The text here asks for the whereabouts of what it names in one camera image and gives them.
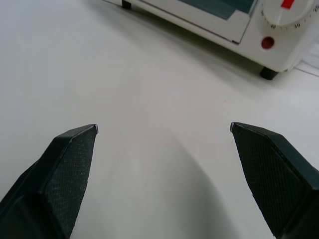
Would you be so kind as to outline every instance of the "timer dial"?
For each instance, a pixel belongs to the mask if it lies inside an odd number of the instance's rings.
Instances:
[[[314,18],[318,0],[264,0],[261,14],[271,28],[296,29]]]

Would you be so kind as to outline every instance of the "white surface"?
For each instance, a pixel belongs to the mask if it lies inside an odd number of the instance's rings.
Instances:
[[[274,27],[265,20],[265,16],[262,14],[262,1],[259,1],[255,7],[240,44],[234,44],[202,27],[198,27],[188,21],[182,20],[173,14],[151,6],[144,1],[129,1],[153,14],[218,43],[221,46],[227,47],[228,49],[277,72],[290,71],[294,66],[296,66],[300,59],[312,46],[316,37],[319,36],[319,14],[317,12],[314,11],[308,20],[302,20],[297,29],[295,29],[294,25],[290,25],[290,27],[287,28],[279,26]],[[176,11],[178,12],[179,8],[176,8],[175,6],[171,12]],[[200,11],[196,14],[198,18],[201,16],[200,13],[203,15],[207,14]],[[265,50],[262,48],[261,42],[267,36],[273,37],[275,44],[271,49]]]
[[[0,198],[56,135],[99,125],[74,239],[271,239],[232,121],[282,133],[319,168],[318,77],[260,79],[231,51],[99,0],[0,1],[0,29]]]
[[[303,58],[303,62],[319,70],[319,38],[309,53]]]

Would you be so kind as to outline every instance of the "black rubber foot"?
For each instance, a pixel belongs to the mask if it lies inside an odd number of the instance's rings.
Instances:
[[[128,1],[122,0],[122,8],[124,8],[124,9],[132,9],[132,4],[129,3]]]
[[[275,76],[277,76],[278,72],[273,71],[267,67],[264,67],[260,72],[260,76],[266,80],[272,80]]]

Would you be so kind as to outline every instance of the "white appliance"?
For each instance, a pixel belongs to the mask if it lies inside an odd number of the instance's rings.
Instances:
[[[261,65],[272,80],[290,71],[319,36],[319,0],[122,0]]]

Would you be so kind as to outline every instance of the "red button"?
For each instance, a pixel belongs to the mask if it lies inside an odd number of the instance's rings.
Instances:
[[[281,7],[290,10],[293,6],[295,0],[284,0],[281,4]]]
[[[271,36],[267,36],[261,41],[261,47],[265,50],[272,48],[274,44],[275,40]]]

